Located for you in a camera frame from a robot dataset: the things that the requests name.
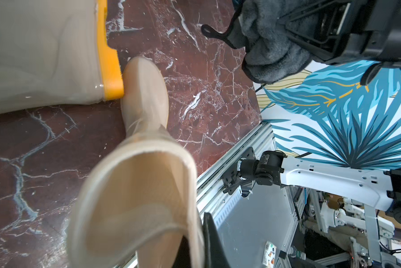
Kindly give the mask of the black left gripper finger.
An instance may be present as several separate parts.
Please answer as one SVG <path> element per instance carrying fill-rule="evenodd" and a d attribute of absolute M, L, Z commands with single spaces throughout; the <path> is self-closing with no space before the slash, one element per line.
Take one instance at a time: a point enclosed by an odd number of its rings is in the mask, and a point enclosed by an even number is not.
<path fill-rule="evenodd" d="M 230 268 L 211 213 L 204 213 L 203 236 L 206 268 Z"/>

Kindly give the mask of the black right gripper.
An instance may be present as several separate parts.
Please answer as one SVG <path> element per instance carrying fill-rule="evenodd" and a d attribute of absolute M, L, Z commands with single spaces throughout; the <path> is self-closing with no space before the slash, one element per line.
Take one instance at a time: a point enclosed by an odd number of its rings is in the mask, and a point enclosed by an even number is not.
<path fill-rule="evenodd" d="M 401 1 L 316 1 L 280 18 L 280 29 L 327 65 L 371 60 L 360 84 L 401 70 Z"/>

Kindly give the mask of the blue grey cloth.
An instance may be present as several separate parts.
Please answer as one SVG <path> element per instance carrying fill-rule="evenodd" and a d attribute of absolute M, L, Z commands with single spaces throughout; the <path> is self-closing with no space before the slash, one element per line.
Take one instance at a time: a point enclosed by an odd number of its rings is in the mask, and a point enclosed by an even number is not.
<path fill-rule="evenodd" d="M 205 37 L 223 41 L 233 49 L 244 48 L 245 75 L 255 83 L 273 84 L 302 71 L 313 60 L 308 50 L 277 27 L 280 17 L 309 4 L 311 1 L 239 1 L 224 33 L 209 25 L 203 25 L 201 31 Z"/>

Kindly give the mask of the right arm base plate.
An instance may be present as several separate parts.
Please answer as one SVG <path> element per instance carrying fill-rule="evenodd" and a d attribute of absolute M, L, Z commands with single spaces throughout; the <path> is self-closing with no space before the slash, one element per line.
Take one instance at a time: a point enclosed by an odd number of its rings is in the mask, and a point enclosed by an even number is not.
<path fill-rule="evenodd" d="M 241 197 L 247 198 L 255 185 L 257 166 L 258 160 L 253 147 L 246 148 L 237 161 L 222 174 L 223 193 L 239 193 Z"/>

